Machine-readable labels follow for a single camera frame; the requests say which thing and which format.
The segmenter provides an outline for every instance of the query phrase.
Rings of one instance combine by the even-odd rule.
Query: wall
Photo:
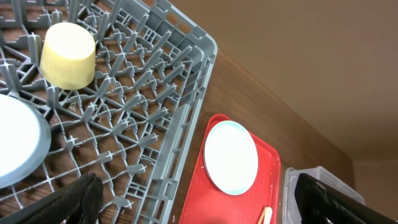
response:
[[[351,158],[398,159],[398,1],[171,3]]]
[[[398,160],[355,162],[356,190],[371,209],[398,220]]]

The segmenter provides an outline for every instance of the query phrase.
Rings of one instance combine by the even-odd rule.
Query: wooden table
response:
[[[352,161],[262,83],[219,49],[169,223],[179,222],[208,120],[222,113],[274,147],[282,161],[278,223],[282,223],[285,171],[323,166],[354,187]]]

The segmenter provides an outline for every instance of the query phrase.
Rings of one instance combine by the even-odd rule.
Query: black object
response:
[[[397,224],[308,174],[299,175],[294,197],[302,224]]]
[[[0,219],[0,224],[92,224],[97,220],[103,201],[103,184],[94,173],[40,199],[16,213]]]

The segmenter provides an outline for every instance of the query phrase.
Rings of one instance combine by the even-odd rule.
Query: plastic dish rack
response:
[[[39,70],[46,30],[66,21],[96,41],[96,78],[81,90]],[[100,223],[168,222],[215,41],[168,1],[0,0],[0,46],[0,94],[38,109],[52,131],[42,165],[0,189],[1,216],[91,171],[104,183]]]

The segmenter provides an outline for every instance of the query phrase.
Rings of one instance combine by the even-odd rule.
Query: white container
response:
[[[297,208],[296,199],[294,197],[294,190],[296,188],[297,179],[299,178],[300,174],[308,174],[329,185],[330,187],[333,187],[339,192],[349,196],[355,201],[363,205],[365,204],[365,200],[359,193],[321,166],[304,170],[288,168],[286,170],[284,184],[284,204],[282,208],[283,224],[301,224],[301,215],[299,208]]]

